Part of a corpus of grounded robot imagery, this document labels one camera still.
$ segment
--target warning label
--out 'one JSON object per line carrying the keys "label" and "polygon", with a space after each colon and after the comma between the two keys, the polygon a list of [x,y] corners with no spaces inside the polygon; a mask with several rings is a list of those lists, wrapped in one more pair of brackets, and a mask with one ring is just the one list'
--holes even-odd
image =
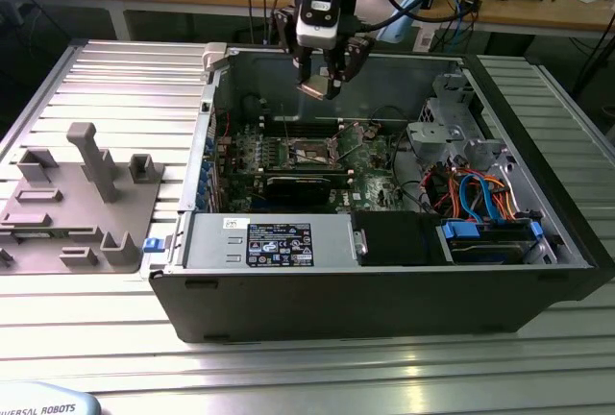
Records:
{"label": "warning label", "polygon": [[248,225],[248,266],[313,266],[314,249],[311,244],[308,223]]}

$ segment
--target motherboard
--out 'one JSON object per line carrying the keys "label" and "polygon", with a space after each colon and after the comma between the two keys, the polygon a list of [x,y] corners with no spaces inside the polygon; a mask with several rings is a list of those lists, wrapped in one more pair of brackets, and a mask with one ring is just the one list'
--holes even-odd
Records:
{"label": "motherboard", "polygon": [[206,161],[219,177],[220,211],[401,210],[393,136],[368,122],[263,122],[221,135]]}

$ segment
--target green circuit board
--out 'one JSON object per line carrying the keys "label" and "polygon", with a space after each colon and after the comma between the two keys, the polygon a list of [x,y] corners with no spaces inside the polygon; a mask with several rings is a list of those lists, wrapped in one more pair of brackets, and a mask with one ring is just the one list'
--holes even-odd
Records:
{"label": "green circuit board", "polygon": [[367,125],[356,124],[338,137],[264,136],[255,126],[218,146],[223,206],[228,212],[266,208],[267,177],[316,176],[331,181],[329,201],[318,209],[325,213],[353,210],[402,210],[405,204],[395,188],[390,169],[391,135],[364,135]]}

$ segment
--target wire bundle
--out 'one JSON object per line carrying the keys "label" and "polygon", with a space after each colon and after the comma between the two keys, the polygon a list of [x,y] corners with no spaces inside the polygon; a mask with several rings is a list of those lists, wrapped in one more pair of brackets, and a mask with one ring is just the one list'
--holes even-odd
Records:
{"label": "wire bundle", "polygon": [[[421,181],[420,186],[426,188],[429,181],[438,177],[445,180],[448,191],[433,205],[433,209],[442,216],[463,218],[482,222],[477,213],[480,199],[484,201],[487,216],[492,220],[514,220],[515,211],[511,203],[510,188],[492,175],[484,175],[470,168],[447,169],[445,173],[435,167]],[[480,193],[476,195],[472,205],[468,204],[467,187],[477,186]]]}

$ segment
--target slotted aluminum platform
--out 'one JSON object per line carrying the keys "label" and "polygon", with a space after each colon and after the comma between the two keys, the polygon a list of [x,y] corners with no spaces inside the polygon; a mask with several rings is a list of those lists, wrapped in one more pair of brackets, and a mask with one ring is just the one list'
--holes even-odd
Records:
{"label": "slotted aluminum platform", "polygon": [[[30,117],[5,139],[2,195],[19,178],[17,150],[36,144],[77,161],[65,129],[76,119],[99,119],[97,141],[115,158],[148,152],[166,164],[150,234],[169,233],[198,109],[203,50],[117,42],[69,50],[33,100]],[[530,84],[548,86],[540,68],[524,70]],[[531,115],[534,106],[523,121],[540,125],[544,120],[528,119],[549,116]],[[585,129],[564,130],[581,137]],[[562,180],[577,185],[588,155],[573,167],[570,157],[547,154],[561,161],[557,173],[568,174]],[[605,207],[583,204],[592,215],[611,215]],[[0,311],[0,380],[89,391],[106,415],[615,411],[615,283],[582,303],[547,310],[517,334],[480,337],[188,345],[139,274],[3,278]]]}
{"label": "slotted aluminum platform", "polygon": [[[542,66],[519,58],[480,57],[529,136],[615,256],[615,150]],[[483,119],[495,137],[495,122]]]}

